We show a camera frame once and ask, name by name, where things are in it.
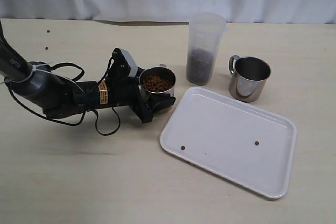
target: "tray rim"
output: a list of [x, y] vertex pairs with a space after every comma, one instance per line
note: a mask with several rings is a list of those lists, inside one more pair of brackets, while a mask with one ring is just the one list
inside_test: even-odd
[[[236, 180], [233, 179], [233, 178], [230, 178], [230, 177], [228, 177], [228, 176], [223, 176], [223, 174], [220, 174], [220, 173], [214, 171], [213, 169], [211, 169], [211, 168], [209, 168], [209, 167], [207, 167], [207, 166], [205, 166], [205, 165], [202, 165], [202, 164], [200, 164], [200, 163], [198, 163], [198, 162], [196, 162], [196, 161], [194, 161], [194, 160], [192, 160], [192, 159], [186, 158], [186, 157], [184, 157], [183, 155], [180, 155], [179, 153], [176, 153], [176, 152], [170, 150], [170, 149], [165, 145], [165, 143], [164, 143], [164, 141], [163, 141], [163, 136], [164, 136], [165, 132], [167, 131], [168, 126], [169, 126], [169, 125], [171, 124], [171, 122], [174, 120], [174, 118], [175, 118], [175, 116], [176, 116], [175, 112], [176, 112], [176, 111], [183, 105], [183, 102], [184, 102], [184, 100], [186, 99], [186, 97], [187, 97], [188, 95], [190, 95], [191, 93], [193, 93], [194, 91], [197, 91], [197, 90], [201, 90], [201, 91], [205, 91], [205, 92], [208, 92], [208, 93], [212, 93], [212, 94], [214, 94], [214, 95], [216, 95], [216, 96], [218, 96], [218, 97], [222, 97], [222, 98], [224, 98], [224, 99], [228, 99], [228, 100], [232, 101], [233, 103], [241, 104], [241, 105], [243, 105], [243, 106], [246, 106], [246, 107], [248, 107], [248, 108], [251, 108], [251, 109], [253, 109], [254, 111], [264, 112], [264, 113], [266, 113], [266, 114], [276, 116], [276, 117], [281, 118], [281, 119], [283, 119], [284, 121], [286, 121], [286, 122], [288, 122], [288, 123], [290, 124], [290, 126], [291, 126], [292, 129], [293, 129], [293, 134], [292, 134], [292, 137], [291, 137], [291, 147], [290, 147], [290, 151], [289, 151], [289, 158], [288, 158], [288, 165], [287, 165], [287, 169], [286, 169], [285, 182], [284, 182], [284, 185], [283, 185], [283, 186], [284, 186], [284, 187], [283, 187], [284, 189], [281, 191], [280, 194], [270, 195], [270, 194], [267, 194], [267, 193], [265, 193], [265, 192], [263, 192], [263, 191], [260, 191], [260, 190], [258, 190], [258, 189], [255, 189], [255, 188], [253, 188], [253, 187], [251, 187], [251, 186], [249, 186], [249, 185], [246, 185], [246, 184], [244, 184], [244, 183], [241, 183], [241, 182], [239, 182], [239, 181], [236, 181]], [[288, 191], [288, 188], [289, 188], [289, 182], [290, 182], [290, 177], [291, 177], [291, 173], [292, 173], [292, 167], [293, 167], [294, 153], [295, 153], [295, 149], [296, 149], [296, 141], [297, 141], [297, 127], [296, 127], [296, 125], [293, 123], [292, 120], [290, 120], [290, 119], [288, 119], [288, 118], [286, 118], [286, 117], [284, 117], [284, 116], [282, 116], [282, 115], [279, 115], [279, 114], [276, 114], [276, 113], [267, 111], [267, 110], [265, 110], [265, 109], [262, 109], [262, 108], [259, 108], [259, 107], [255, 106], [255, 105], [252, 105], [252, 104], [249, 104], [249, 103], [245, 103], [245, 102], [236, 100], [236, 99], [234, 99], [234, 98], [232, 98], [232, 97], [228, 97], [228, 96], [226, 96], [226, 95], [217, 93], [217, 92], [215, 92], [215, 91], [212, 91], [212, 90], [210, 90], [210, 89], [206, 89], [206, 88], [203, 88], [203, 87], [191, 87], [191, 88], [188, 88], [188, 89], [184, 92], [184, 94], [183, 94], [183, 96], [181, 97], [181, 99], [180, 99], [178, 105], [176, 106], [174, 112], [171, 114], [171, 116], [170, 116], [169, 120], [167, 121], [167, 123], [166, 123], [164, 129], [162, 130], [162, 132], [161, 132], [161, 134], [160, 134], [160, 138], [159, 138], [160, 145], [161, 145], [161, 147], [162, 147], [166, 152], [168, 152], [168, 153], [170, 153], [170, 154], [172, 154], [172, 155], [174, 155], [174, 156], [176, 156], [176, 157], [178, 157], [178, 158], [180, 158], [180, 159], [183, 159], [183, 160], [185, 160], [185, 161], [188, 161], [188, 162], [190, 162], [190, 163], [192, 163], [192, 164], [194, 164], [194, 165], [196, 165], [196, 166], [198, 166], [198, 167], [200, 167], [200, 168], [202, 168], [202, 169], [205, 169], [205, 170], [207, 170], [207, 171], [209, 171], [209, 172], [211, 172], [211, 173], [213, 173], [213, 174], [215, 174], [215, 175], [217, 175], [217, 176], [219, 176], [219, 177], [221, 177], [221, 178], [227, 179], [228, 181], [231, 181], [232, 183], [234, 183], [234, 184], [236, 184], [236, 185], [243, 186], [243, 187], [245, 187], [245, 188], [247, 188], [247, 189], [249, 189], [249, 190], [251, 190], [251, 191], [254, 191], [254, 192], [256, 192], [256, 193], [258, 193], [258, 194], [260, 194], [260, 195], [263, 195], [263, 196], [265, 196], [265, 197], [267, 197], [267, 198], [269, 198], [269, 199], [279, 199], [279, 198], [282, 198], [282, 197], [287, 193], [287, 191]]]

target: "white plastic tray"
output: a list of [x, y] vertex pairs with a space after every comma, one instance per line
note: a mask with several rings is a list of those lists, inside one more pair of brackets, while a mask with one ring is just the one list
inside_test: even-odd
[[296, 137], [295, 125], [282, 116], [194, 87], [183, 95], [160, 144], [177, 157], [277, 199], [288, 189]]

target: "light wooden table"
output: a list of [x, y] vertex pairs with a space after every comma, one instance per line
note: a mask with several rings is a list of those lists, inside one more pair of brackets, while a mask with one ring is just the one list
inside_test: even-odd
[[[192, 86], [185, 78], [186, 25], [2, 22], [8, 42], [27, 60], [74, 62], [86, 70], [84, 80], [99, 80], [112, 50], [120, 47], [142, 68], [165, 63], [176, 73], [176, 104]], [[129, 109], [119, 108], [121, 129], [102, 137], [92, 113], [78, 127], [46, 122], [0, 87], [0, 222], [336, 223], [335, 38], [335, 25], [228, 24], [205, 86], [229, 95], [233, 54], [271, 65], [272, 76], [254, 105], [288, 117], [298, 128], [289, 190], [277, 201], [165, 153], [159, 135], [172, 111], [141, 125]], [[112, 129], [112, 111], [101, 114], [103, 130]]]

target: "robotic arm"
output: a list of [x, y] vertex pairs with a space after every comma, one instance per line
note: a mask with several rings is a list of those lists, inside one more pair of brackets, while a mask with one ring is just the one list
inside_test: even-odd
[[[76, 67], [81, 70], [81, 74], [70, 80], [52, 73], [65, 66]], [[27, 62], [8, 44], [0, 22], [0, 74], [5, 77], [5, 84], [14, 100], [40, 118], [75, 126], [82, 122], [86, 112], [94, 112], [98, 120], [98, 109], [112, 107], [116, 113], [114, 107], [129, 106], [142, 123], [149, 123], [156, 112], [172, 106], [175, 97], [153, 95], [144, 99], [139, 89], [142, 71], [144, 69], [137, 66], [129, 52], [115, 48], [100, 81], [78, 82], [84, 70], [73, 63], [60, 63], [51, 67], [44, 62]], [[44, 115], [23, 105], [14, 93], [41, 107]], [[77, 124], [59, 121], [76, 114], [82, 114]], [[111, 133], [98, 132], [111, 135], [119, 126]]]

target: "clear plastic cup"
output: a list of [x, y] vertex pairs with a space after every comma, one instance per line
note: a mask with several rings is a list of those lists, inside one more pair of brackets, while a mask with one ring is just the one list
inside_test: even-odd
[[226, 20], [219, 14], [201, 12], [192, 17], [186, 66], [189, 82], [202, 86], [210, 81], [225, 26]]

